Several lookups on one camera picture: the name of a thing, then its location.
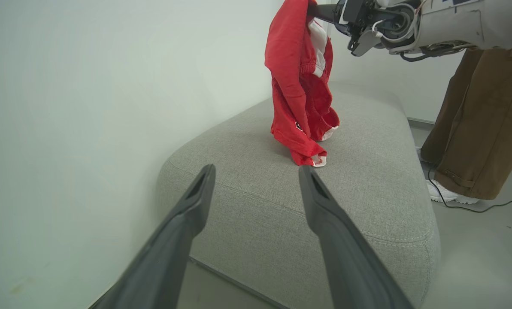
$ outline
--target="gray upholstered ottoman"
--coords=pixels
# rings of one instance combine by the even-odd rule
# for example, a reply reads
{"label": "gray upholstered ottoman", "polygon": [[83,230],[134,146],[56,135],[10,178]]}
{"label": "gray upholstered ottoman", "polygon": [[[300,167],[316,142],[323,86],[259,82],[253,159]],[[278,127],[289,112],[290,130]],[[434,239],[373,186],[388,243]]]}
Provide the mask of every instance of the gray upholstered ottoman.
{"label": "gray upholstered ottoman", "polygon": [[[395,97],[330,84],[342,121],[322,142],[317,172],[416,307],[440,259],[436,219],[403,109]],[[191,257],[240,286],[291,309],[330,309],[318,239],[307,226],[298,167],[273,139],[271,100],[179,149],[158,187],[167,212],[200,168],[217,178],[205,230]]]}

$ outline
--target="wall baseboard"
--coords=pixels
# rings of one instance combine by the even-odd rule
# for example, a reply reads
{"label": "wall baseboard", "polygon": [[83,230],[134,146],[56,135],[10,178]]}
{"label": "wall baseboard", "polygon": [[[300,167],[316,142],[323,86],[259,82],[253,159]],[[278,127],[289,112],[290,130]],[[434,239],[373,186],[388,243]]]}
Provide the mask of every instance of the wall baseboard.
{"label": "wall baseboard", "polygon": [[417,118],[406,118],[409,121],[409,125],[411,127],[415,127],[417,129],[423,129],[427,131],[431,131],[433,129],[433,126],[435,125],[432,121],[425,121],[423,119],[417,119]]}

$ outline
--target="white wall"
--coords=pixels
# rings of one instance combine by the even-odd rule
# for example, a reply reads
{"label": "white wall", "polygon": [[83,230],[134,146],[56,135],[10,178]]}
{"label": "white wall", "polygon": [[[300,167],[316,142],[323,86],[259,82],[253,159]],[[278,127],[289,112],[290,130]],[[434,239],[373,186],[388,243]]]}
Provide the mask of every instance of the white wall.
{"label": "white wall", "polygon": [[332,26],[329,33],[334,50],[330,80],[390,91],[403,103],[407,117],[436,120],[448,81],[463,53],[409,63],[397,55],[389,55],[386,49],[373,48],[357,58],[347,49],[349,37]]}
{"label": "white wall", "polygon": [[0,309],[83,309],[183,143],[270,96],[276,0],[0,0]]}

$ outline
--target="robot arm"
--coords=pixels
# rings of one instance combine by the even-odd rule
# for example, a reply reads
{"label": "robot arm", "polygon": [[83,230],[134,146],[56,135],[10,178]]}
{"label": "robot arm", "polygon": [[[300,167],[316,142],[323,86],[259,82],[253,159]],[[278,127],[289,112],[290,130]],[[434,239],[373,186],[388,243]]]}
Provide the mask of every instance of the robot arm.
{"label": "robot arm", "polygon": [[[407,61],[467,47],[512,48],[512,0],[340,0],[311,6],[309,14],[350,36],[356,57],[372,47]],[[414,53],[423,55],[405,56]]]}

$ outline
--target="white trim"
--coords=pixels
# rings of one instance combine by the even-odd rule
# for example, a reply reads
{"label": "white trim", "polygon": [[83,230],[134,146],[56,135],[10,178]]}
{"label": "white trim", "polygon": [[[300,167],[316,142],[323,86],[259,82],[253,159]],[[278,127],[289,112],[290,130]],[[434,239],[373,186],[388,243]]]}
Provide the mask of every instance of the white trim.
{"label": "white trim", "polygon": [[315,64],[315,74],[318,77],[323,75],[324,68],[326,67],[326,60],[324,60],[324,51],[326,49],[326,44],[328,42],[328,36],[326,31],[315,22],[315,19],[311,20],[311,23],[308,25],[309,33],[311,34],[311,43],[313,44],[313,49],[315,50],[315,57],[317,58],[317,63]]}
{"label": "white trim", "polygon": [[327,139],[329,139],[332,136],[332,133],[334,133],[334,131],[336,131],[338,129],[338,127],[339,126],[332,127],[330,130],[326,131],[326,133],[324,133],[323,139],[321,139],[321,141],[326,141]]}
{"label": "white trim", "polygon": [[311,157],[311,160],[313,160],[313,167],[323,167],[326,165],[326,156],[316,154]]}

